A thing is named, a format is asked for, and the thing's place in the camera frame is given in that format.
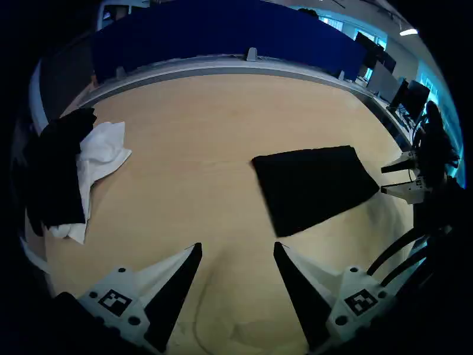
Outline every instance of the white cloth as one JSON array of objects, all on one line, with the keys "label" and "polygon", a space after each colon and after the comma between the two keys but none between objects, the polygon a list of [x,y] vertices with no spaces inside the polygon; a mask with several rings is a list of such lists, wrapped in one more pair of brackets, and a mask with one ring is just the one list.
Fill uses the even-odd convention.
[{"label": "white cloth", "polygon": [[97,180],[113,173],[130,156],[131,150],[123,148],[124,140],[124,122],[104,122],[95,127],[80,143],[77,177],[86,222],[52,226],[50,231],[55,238],[69,236],[84,244],[87,220],[90,218],[90,187]]}]

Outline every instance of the table surface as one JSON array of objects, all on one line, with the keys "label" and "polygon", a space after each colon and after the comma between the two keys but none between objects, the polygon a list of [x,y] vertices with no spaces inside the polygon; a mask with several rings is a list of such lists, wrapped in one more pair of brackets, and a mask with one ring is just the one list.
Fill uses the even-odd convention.
[{"label": "table surface", "polygon": [[[250,160],[349,144],[379,185],[405,181],[406,172],[380,173],[400,149],[379,120],[349,92],[264,75],[154,83],[95,108],[97,124],[125,121],[125,147],[133,153],[93,187],[85,245],[46,235],[55,292],[80,296],[117,265],[140,270],[200,241],[203,259],[169,354],[303,353]],[[412,208],[377,193],[279,240],[332,268],[366,269],[411,227]],[[375,275],[405,256],[397,254]]]}]

